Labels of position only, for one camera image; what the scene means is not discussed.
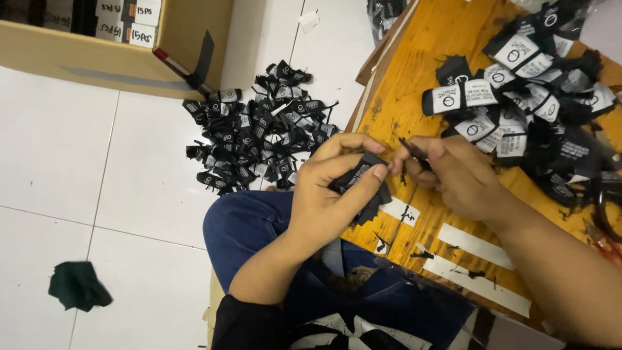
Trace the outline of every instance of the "wooden table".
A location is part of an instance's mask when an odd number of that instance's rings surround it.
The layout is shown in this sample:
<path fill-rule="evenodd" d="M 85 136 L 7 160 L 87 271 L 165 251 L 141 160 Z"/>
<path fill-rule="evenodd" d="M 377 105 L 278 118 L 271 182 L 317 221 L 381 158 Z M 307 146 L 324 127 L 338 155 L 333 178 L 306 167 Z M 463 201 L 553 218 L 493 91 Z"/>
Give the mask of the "wooden table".
<path fill-rule="evenodd" d="M 399 146 L 397 140 L 399 136 L 408 138 L 411 135 L 439 135 L 442 117 L 424 116 L 421 109 L 423 91 L 439 86 L 435 78 L 435 69 L 442 64 L 445 55 L 466 56 L 473 73 L 477 69 L 491 65 L 493 61 L 481 53 L 482 48 L 500 30 L 503 23 L 513 19 L 518 12 L 518 7 L 505 0 L 420 0 L 410 24 L 404 29 L 403 38 L 386 73 L 382 77 L 376 77 L 382 81 L 375 93 L 369 96 L 371 102 L 364 111 L 357 131 L 382 140 L 394 149 Z M 569 57 L 579 56 L 585 48 L 583 44 L 576 42 Z M 606 57 L 603 57 L 603 63 L 605 68 L 601 74 L 601 81 L 608 86 L 622 85 L 622 67 Z M 618 107 L 608 115 L 601 116 L 598 121 L 604 127 L 613 146 L 620 151 L 622 108 Z M 390 159 L 391 151 L 383 157 Z M 582 219 L 590 218 L 592 206 L 579 213 L 570 214 L 568 209 L 557 205 L 544 195 L 519 168 L 502 171 L 500 178 L 501 182 L 524 202 L 543 213 L 569 234 L 587 242 L 587 237 L 583 233 Z M 455 284 L 423 270 L 425 259 L 411 258 L 412 253 L 419 252 L 415 244 L 421 242 L 432 253 L 459 263 L 461 267 L 471 271 L 483 270 L 489 280 L 496 277 L 499 286 L 533 300 L 516 271 L 507 270 L 460 249 L 449 252 L 447 244 L 436 239 L 440 227 L 446 222 L 492 244 L 500 245 L 498 238 L 487 226 L 455 215 L 443 205 L 437 193 L 419 188 L 412 181 L 407 181 L 406 186 L 400 183 L 398 177 L 389 178 L 387 182 L 394 197 L 421 211 L 415 226 L 402 224 L 396 231 L 400 220 L 379 212 L 378 217 L 372 222 L 344 232 L 342 235 L 344 239 L 374 251 L 378 243 L 376 235 L 378 234 L 391 244 L 385 256 L 388 260 L 459 290 Z M 607 211 L 614 229 L 620 232 L 622 230 L 620 211 L 615 206 L 608 206 Z M 544 318 L 535 303 L 532 303 L 530 318 L 525 318 L 468 290 L 463 290 L 462 293 L 485 307 L 510 315 L 532 328 L 543 330 L 541 323 Z"/>

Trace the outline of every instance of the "cardboard box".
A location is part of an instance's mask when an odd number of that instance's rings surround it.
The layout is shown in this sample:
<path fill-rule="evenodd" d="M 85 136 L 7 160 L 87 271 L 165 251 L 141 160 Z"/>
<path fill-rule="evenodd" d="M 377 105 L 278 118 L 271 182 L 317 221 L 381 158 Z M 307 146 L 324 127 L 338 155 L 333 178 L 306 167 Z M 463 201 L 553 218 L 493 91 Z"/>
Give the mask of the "cardboard box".
<path fill-rule="evenodd" d="M 201 93 L 220 86 L 232 7 L 233 0 L 162 0 L 153 49 L 0 21 L 0 65 L 77 83 L 198 100 Z M 131 28 L 123 35 L 131 38 Z"/>

